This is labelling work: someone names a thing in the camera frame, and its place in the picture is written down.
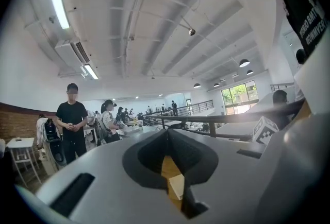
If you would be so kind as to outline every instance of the white t-shirt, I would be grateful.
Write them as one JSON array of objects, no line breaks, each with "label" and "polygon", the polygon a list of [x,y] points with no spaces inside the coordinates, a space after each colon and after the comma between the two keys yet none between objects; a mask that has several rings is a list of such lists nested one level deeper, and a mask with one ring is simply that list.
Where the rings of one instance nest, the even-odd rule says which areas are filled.
[{"label": "white t-shirt", "polygon": [[[102,113],[102,122],[107,129],[109,129],[109,122],[113,122],[113,121],[114,121],[114,118],[110,111],[105,111]],[[115,129],[109,129],[109,130],[112,132],[112,134],[117,133],[117,131]]]}]

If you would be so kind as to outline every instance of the ceiling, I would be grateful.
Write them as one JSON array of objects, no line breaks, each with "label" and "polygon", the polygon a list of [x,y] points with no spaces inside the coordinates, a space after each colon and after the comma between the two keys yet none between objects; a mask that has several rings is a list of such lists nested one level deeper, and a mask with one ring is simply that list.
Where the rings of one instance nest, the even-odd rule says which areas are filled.
[{"label": "ceiling", "polygon": [[[56,20],[51,0],[21,3],[26,29],[61,73],[72,69],[54,47],[74,37],[100,82],[143,76],[213,81],[240,71],[243,58],[256,73],[265,70],[262,36],[246,0],[63,0],[67,30]],[[192,37],[190,27],[196,30]]]}]

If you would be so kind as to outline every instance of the white table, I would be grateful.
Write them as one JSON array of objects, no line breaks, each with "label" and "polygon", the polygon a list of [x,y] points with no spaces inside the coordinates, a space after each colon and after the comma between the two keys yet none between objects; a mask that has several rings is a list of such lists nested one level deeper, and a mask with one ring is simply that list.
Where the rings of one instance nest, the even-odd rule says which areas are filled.
[{"label": "white table", "polygon": [[32,151],[32,154],[33,154],[33,157],[35,158],[35,162],[36,162],[36,165],[37,167],[39,168],[39,165],[37,163],[37,159],[36,159],[36,155],[35,155],[35,152],[33,151],[33,142],[34,142],[34,138],[20,138],[20,141],[16,141],[17,138],[13,138],[10,140],[10,142],[7,144],[7,147],[10,149],[10,153],[11,153],[11,156],[14,160],[14,164],[16,166],[16,169],[23,181],[23,183],[25,184],[25,186],[27,187],[27,184],[25,183],[22,175],[21,175],[21,172],[20,172],[20,169],[19,167],[17,166],[17,164],[19,163],[23,163],[24,166],[25,166],[25,169],[27,170],[27,167],[25,165],[26,162],[30,162],[31,163],[31,166],[32,166],[32,169],[38,179],[38,181],[41,183],[40,179],[39,179],[39,176],[36,172],[36,169],[35,167],[33,166],[33,161],[31,159],[31,156],[30,156],[30,152],[29,152],[29,148],[31,149]]}]

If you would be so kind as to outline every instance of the railing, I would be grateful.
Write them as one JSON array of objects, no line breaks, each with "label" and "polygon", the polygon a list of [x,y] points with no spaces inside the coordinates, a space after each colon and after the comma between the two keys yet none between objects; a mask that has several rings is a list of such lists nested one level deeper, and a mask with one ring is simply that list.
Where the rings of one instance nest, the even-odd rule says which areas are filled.
[{"label": "railing", "polygon": [[[193,116],[197,113],[201,113],[203,111],[209,110],[213,108],[213,100],[187,105],[184,107],[177,108],[178,116]],[[156,116],[174,116],[173,109],[165,110],[165,111],[156,111],[150,113],[150,115]]]},{"label": "railing", "polygon": [[293,85],[294,85],[294,83],[271,84],[270,88],[272,91],[276,91],[276,90],[286,89],[287,87],[291,87]]},{"label": "railing", "polygon": [[163,129],[169,127],[166,125],[166,121],[178,120],[181,124],[186,122],[197,122],[197,123],[208,123],[209,131],[207,132],[197,132],[191,131],[203,135],[208,135],[211,137],[221,137],[227,139],[238,139],[240,141],[248,141],[252,138],[252,135],[231,135],[231,134],[216,134],[215,123],[243,123],[243,122],[253,122],[258,121],[262,116],[268,117],[279,117],[288,116],[291,114],[297,114],[304,100],[296,101],[284,106],[278,106],[266,111],[254,112],[249,114],[235,114],[235,115],[220,115],[220,116],[158,116],[158,115],[143,115],[143,121],[151,126],[162,125]]}]

